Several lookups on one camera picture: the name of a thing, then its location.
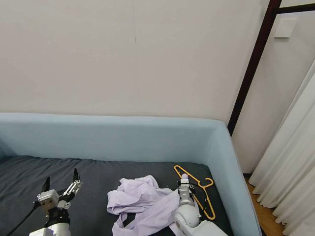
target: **black cable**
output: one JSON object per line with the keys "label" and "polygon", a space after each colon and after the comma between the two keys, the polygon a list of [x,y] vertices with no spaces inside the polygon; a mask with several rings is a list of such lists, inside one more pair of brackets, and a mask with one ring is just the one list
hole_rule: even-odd
{"label": "black cable", "polygon": [[12,234],[14,233],[14,231],[16,231],[17,228],[20,227],[20,226],[24,223],[24,221],[26,221],[26,219],[27,219],[38,207],[40,207],[40,203],[39,203],[39,202],[35,202],[35,203],[34,203],[34,206],[33,206],[33,208],[32,208],[32,210],[31,210],[31,211],[23,218],[23,220],[22,220],[13,230],[11,230],[6,236],[12,235]]}

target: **light switch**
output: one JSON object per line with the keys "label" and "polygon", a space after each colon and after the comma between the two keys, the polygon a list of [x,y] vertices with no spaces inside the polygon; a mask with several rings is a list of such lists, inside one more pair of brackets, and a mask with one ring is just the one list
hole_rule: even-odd
{"label": "light switch", "polygon": [[275,38],[290,38],[298,17],[283,17],[279,20]]}

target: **white wall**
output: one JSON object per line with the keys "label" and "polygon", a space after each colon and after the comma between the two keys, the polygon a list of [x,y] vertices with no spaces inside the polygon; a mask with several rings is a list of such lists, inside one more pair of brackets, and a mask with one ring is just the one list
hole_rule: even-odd
{"label": "white wall", "polygon": [[227,122],[266,3],[2,0],[0,112]]}
{"label": "white wall", "polygon": [[[284,0],[282,6],[314,1]],[[244,173],[251,173],[277,131],[315,59],[315,12],[296,14],[291,38],[274,38],[273,30],[232,136]]]}

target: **orange hanger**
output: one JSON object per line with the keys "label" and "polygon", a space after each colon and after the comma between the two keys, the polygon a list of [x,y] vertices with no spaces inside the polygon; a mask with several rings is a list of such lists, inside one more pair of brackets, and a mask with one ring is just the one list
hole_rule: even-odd
{"label": "orange hanger", "polygon": [[210,183],[207,184],[207,185],[205,185],[205,186],[202,186],[202,185],[200,184],[200,180],[198,180],[198,179],[195,178],[193,175],[191,175],[190,173],[188,173],[188,172],[187,172],[184,168],[182,168],[181,166],[176,165],[176,166],[174,166],[174,170],[176,171],[176,173],[178,174],[178,176],[179,176],[180,178],[182,177],[182,175],[181,175],[181,172],[180,172],[179,170],[177,170],[177,168],[181,169],[181,170],[182,170],[183,172],[185,172],[189,177],[191,177],[192,179],[194,179],[194,180],[198,183],[199,187],[201,187],[201,188],[203,189],[203,191],[205,192],[205,194],[206,194],[206,196],[207,196],[207,202],[208,202],[209,207],[210,207],[210,209],[211,209],[212,217],[210,217],[210,216],[208,215],[208,213],[206,212],[206,210],[203,208],[203,205],[200,203],[200,201],[197,199],[197,197],[196,197],[195,195],[193,195],[193,198],[196,200],[196,202],[197,202],[198,205],[200,206],[201,210],[205,213],[206,217],[207,217],[209,220],[214,220],[214,219],[216,218],[216,215],[215,215],[215,212],[214,212],[214,210],[213,210],[213,208],[212,208],[212,205],[211,205],[209,196],[208,196],[207,191],[206,191],[206,188],[207,188],[207,187],[210,187],[210,186],[213,185],[213,180],[210,179],[210,178],[205,178],[206,180],[209,180]]}

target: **mattress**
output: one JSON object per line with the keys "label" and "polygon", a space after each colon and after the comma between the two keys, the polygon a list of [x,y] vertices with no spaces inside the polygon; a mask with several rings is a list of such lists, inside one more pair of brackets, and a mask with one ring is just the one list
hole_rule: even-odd
{"label": "mattress", "polygon": [[[212,177],[207,166],[194,163],[170,162],[118,162],[95,161],[89,159],[38,158],[31,156],[13,156],[0,159],[0,232],[7,234],[31,210],[32,202],[41,191],[47,177],[50,177],[51,189],[67,188],[72,182],[73,170],[77,168],[83,182],[82,189],[71,201],[68,210],[73,236],[112,235],[112,226],[117,216],[106,211],[107,192],[117,189],[121,178],[138,178],[152,175],[160,188],[177,188],[178,175],[174,165],[180,165],[206,185],[206,177]],[[213,222],[229,236],[233,235],[220,195],[213,185],[207,188],[212,206],[216,213]],[[199,199],[204,195],[197,189]],[[131,221],[134,215],[128,216]],[[42,209],[37,209],[20,226],[14,236],[25,236],[42,228],[46,222]],[[156,236],[172,236],[171,230],[155,233]]]}

